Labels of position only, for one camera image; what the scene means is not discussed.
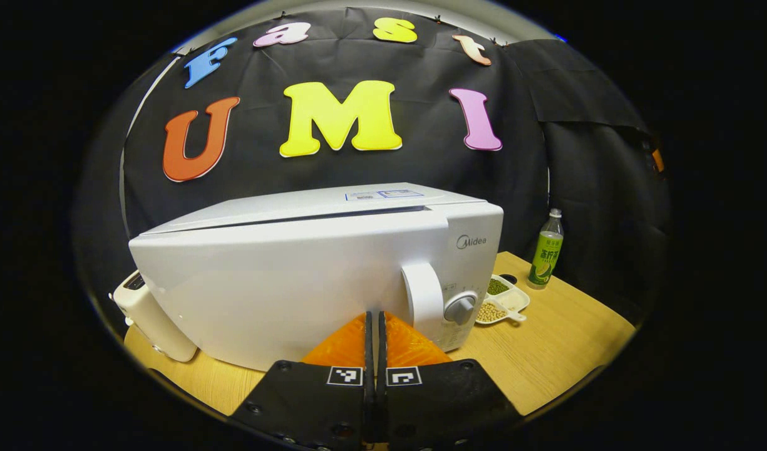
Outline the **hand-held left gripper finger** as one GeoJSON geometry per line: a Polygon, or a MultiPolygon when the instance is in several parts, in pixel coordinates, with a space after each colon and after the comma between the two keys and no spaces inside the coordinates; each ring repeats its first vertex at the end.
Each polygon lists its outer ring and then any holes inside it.
{"type": "Polygon", "coordinates": [[[277,360],[230,419],[280,450],[363,450],[374,433],[374,317],[359,320],[358,365],[277,360]]]}
{"type": "Polygon", "coordinates": [[[376,440],[389,450],[476,450],[523,416],[479,362],[391,366],[385,315],[377,320],[376,440]]]}

